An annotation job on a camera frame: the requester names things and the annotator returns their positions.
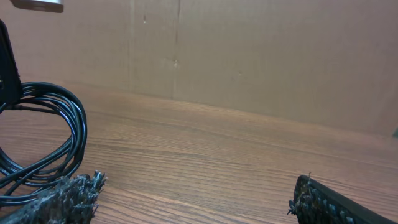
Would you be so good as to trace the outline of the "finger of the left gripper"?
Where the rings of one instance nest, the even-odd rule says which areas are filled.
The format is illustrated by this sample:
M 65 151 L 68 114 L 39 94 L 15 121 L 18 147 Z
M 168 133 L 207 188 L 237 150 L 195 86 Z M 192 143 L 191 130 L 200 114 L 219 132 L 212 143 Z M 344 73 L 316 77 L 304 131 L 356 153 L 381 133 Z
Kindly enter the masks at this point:
M 1 106 L 10 104 L 22 97 L 22 83 L 18 74 L 7 27 L 1 21 Z

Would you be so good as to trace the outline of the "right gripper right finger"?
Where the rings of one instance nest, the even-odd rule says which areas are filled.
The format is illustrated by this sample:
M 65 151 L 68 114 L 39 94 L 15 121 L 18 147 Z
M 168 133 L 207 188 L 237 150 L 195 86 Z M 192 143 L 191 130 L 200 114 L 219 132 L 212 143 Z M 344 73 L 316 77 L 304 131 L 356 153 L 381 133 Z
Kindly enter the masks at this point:
M 298 177 L 287 213 L 300 224 L 395 224 L 308 175 Z

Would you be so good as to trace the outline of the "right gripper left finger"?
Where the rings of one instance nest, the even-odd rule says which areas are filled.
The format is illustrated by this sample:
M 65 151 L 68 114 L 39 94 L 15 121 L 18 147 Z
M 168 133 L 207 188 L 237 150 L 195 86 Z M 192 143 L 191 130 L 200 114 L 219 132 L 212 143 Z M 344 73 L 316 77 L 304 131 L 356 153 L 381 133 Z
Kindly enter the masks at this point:
M 62 179 L 33 202 L 1 218 L 1 224 L 89 224 L 98 208 L 106 174 L 96 170 Z

